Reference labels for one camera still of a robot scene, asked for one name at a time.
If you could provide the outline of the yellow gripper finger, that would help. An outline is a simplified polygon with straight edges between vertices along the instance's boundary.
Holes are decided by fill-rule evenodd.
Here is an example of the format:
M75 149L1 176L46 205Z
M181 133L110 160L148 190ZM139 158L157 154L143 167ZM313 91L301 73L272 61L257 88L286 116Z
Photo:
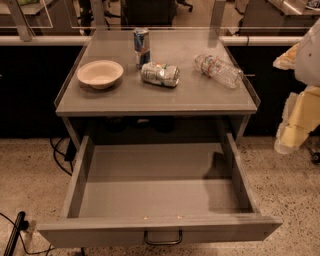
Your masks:
M299 44L293 45L285 53L277 57L273 62L273 66L281 70L294 69L298 46Z
M320 125L320 87L307 86L301 93L290 93L285 102L274 149L280 154L297 151Z

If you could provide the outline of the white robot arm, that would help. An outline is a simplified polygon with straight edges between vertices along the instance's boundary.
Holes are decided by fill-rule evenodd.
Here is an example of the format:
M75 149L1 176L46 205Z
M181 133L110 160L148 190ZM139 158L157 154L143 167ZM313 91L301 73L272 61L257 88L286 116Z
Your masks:
M295 78L306 85L301 93L289 94L276 133L274 149L290 154L320 125L320 19L299 43L277 57L273 66L292 69Z

